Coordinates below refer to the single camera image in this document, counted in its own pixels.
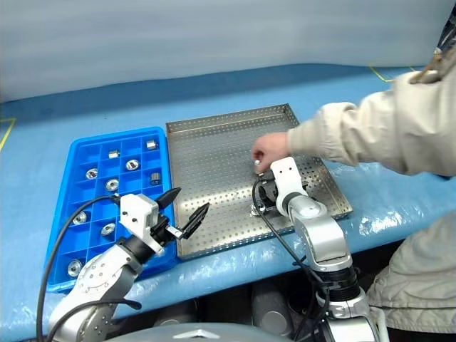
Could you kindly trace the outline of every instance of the stainless steel tray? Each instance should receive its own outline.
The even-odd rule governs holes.
[[[181,258],[215,253],[271,236],[261,218],[251,216],[256,175],[250,149],[259,136],[297,125],[288,104],[166,124],[172,183],[182,188],[174,206],[176,224],[184,225],[197,207],[211,203],[198,230],[190,239],[179,242]],[[319,158],[295,159],[309,183],[309,195],[324,203],[333,217],[352,211]],[[269,214],[269,218],[277,229],[293,228],[278,213]]]

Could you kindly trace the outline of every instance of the blue mat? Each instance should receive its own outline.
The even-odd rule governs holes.
[[[164,128],[167,121],[280,103],[290,103],[302,121],[325,103],[357,103],[389,86],[369,68],[282,66],[110,85],[3,104],[2,115],[17,121],[0,152],[0,340],[34,336],[46,245],[68,149],[75,139]],[[456,180],[401,176],[377,164],[326,165],[354,209],[341,222],[352,252],[402,239],[456,209]],[[295,234],[286,240],[302,253]],[[179,264],[139,281],[128,298],[148,311],[289,271],[291,262],[283,247],[269,239]],[[46,296],[45,324],[60,299],[58,294]],[[132,312],[120,308],[118,316]]]

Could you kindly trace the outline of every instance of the yellow tape line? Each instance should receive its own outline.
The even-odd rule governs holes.
[[[377,75],[377,77],[379,79],[381,79],[383,82],[393,82],[394,80],[393,79],[389,79],[389,78],[384,78],[381,73],[379,73],[373,66],[369,66],[369,68],[373,71],[374,74]]]
[[[1,139],[1,142],[0,142],[0,151],[1,151],[1,149],[3,148],[3,146],[5,146],[6,139],[8,139],[9,133],[11,133],[11,130],[13,129],[14,123],[16,122],[16,118],[0,119],[0,123],[5,123],[5,122],[8,122],[8,121],[11,121],[11,123],[9,124],[9,127],[8,127],[8,129],[6,130],[5,135],[4,135],[3,138]]]
[[[381,79],[383,82],[393,82],[393,78],[384,78],[381,73],[379,73],[373,66],[369,66],[369,68],[373,71],[374,74],[377,75],[379,79]],[[416,71],[414,68],[411,66],[408,67],[411,71]]]

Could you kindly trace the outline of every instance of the person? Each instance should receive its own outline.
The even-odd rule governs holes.
[[[406,73],[391,90],[329,103],[285,133],[256,140],[256,173],[290,154],[356,166],[380,162],[396,172],[456,175],[456,46],[433,70]],[[456,333],[456,211],[410,235],[368,290],[390,328]]]

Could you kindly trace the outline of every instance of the metal cylinder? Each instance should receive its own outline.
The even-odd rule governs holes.
[[[274,335],[290,337],[293,333],[285,298],[268,281],[254,284],[252,293],[253,324]]]

